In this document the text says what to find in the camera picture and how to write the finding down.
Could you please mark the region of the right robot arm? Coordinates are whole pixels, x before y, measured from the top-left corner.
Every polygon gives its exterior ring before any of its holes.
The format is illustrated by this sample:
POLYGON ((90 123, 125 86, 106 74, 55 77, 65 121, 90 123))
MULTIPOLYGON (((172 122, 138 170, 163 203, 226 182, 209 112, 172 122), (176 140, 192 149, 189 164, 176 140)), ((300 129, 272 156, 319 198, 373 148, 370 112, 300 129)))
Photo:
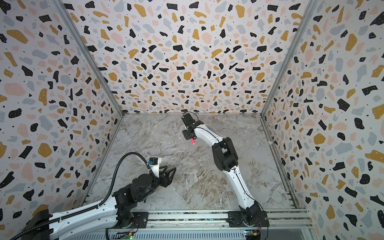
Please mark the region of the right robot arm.
POLYGON ((224 172, 234 189, 242 222, 249 227, 261 224, 262 206, 252 196, 243 179, 233 141, 229 137, 217 135, 201 121, 185 124, 183 135, 186 140, 201 139, 211 147, 216 167, 224 172))

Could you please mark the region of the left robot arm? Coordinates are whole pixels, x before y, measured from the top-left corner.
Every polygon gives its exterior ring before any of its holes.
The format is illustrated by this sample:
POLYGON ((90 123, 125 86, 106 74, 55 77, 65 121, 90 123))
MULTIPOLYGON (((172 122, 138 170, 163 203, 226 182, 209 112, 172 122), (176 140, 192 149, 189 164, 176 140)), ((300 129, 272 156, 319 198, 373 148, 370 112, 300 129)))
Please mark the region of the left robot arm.
POLYGON ((132 183, 114 192, 105 200, 70 211, 51 214, 43 210, 36 214, 15 240, 72 240, 100 229, 123 223, 134 223, 132 209, 156 191, 168 187, 176 168, 160 167, 158 176, 142 174, 132 183))

